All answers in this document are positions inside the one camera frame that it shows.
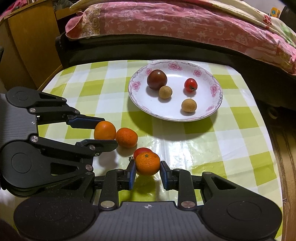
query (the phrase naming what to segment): green and white tablecloth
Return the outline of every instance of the green and white tablecloth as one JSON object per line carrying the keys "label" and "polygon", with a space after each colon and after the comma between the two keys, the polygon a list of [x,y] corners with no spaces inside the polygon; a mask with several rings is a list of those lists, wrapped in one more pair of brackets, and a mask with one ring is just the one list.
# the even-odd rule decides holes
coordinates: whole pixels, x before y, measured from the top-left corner
{"label": "green and white tablecloth", "polygon": [[[116,129],[128,127],[139,136],[138,147],[148,147],[171,169],[183,168],[193,175],[214,172],[257,192],[282,208],[280,179],[269,135],[254,98],[233,68],[194,62],[211,74],[223,89],[223,101],[210,117],[188,123],[154,118],[138,109],[128,95],[131,76],[151,61],[109,61],[84,64],[58,73],[44,92],[67,99],[82,114],[103,117]],[[65,123],[39,126],[39,135],[75,144],[93,138],[93,130],[72,129]],[[125,169],[134,149],[118,147],[94,158],[94,172],[103,175]],[[198,204],[202,204],[196,190]],[[120,191],[120,201],[177,201],[177,191],[165,191],[159,174],[138,176],[132,191]],[[282,230],[277,234],[281,239]]]}

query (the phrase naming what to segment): red tomato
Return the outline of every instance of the red tomato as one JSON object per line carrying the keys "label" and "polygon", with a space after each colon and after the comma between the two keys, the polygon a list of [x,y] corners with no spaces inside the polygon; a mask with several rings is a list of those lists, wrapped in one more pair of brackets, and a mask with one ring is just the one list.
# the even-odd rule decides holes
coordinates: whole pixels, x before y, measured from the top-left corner
{"label": "red tomato", "polygon": [[188,92],[193,92],[197,90],[197,83],[195,79],[189,78],[184,83],[184,88]]}
{"label": "red tomato", "polygon": [[136,160],[136,157],[139,154],[141,154],[142,152],[145,152],[145,151],[151,151],[151,150],[149,148],[146,148],[146,147],[141,147],[141,148],[136,149],[135,152],[133,153],[133,159]]}

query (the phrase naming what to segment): longan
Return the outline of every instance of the longan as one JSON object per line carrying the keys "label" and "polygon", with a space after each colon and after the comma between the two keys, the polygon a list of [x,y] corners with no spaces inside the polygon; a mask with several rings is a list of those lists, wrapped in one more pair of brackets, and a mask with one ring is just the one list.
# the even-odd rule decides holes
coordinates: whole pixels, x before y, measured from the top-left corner
{"label": "longan", "polygon": [[169,86],[162,86],[160,89],[159,89],[159,97],[162,98],[162,99],[168,99],[172,96],[173,94],[173,90],[169,87]]}
{"label": "longan", "polygon": [[194,112],[197,109],[197,104],[193,99],[186,99],[182,102],[181,107],[185,112]]}

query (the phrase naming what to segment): mandarin orange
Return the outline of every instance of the mandarin orange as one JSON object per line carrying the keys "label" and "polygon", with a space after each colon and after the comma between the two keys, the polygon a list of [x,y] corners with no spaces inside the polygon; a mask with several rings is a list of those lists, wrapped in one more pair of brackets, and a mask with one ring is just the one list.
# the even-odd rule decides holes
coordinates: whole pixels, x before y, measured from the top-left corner
{"label": "mandarin orange", "polygon": [[94,139],[114,140],[116,137],[116,128],[109,121],[99,122],[94,129]]}
{"label": "mandarin orange", "polygon": [[160,169],[160,158],[154,152],[142,152],[136,157],[136,170],[140,175],[152,176]]}
{"label": "mandarin orange", "polygon": [[131,148],[137,145],[138,135],[132,129],[123,127],[117,131],[115,140],[119,146]]}

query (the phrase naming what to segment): pink floral bedsheet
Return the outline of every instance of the pink floral bedsheet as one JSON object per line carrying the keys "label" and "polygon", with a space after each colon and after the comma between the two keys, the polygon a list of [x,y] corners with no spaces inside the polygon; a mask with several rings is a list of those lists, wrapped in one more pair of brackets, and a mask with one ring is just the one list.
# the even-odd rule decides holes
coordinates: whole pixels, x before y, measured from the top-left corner
{"label": "pink floral bedsheet", "polygon": [[94,4],[66,25],[71,39],[109,34],[170,36],[239,51],[296,75],[296,49],[279,35],[218,9],[182,2]]}

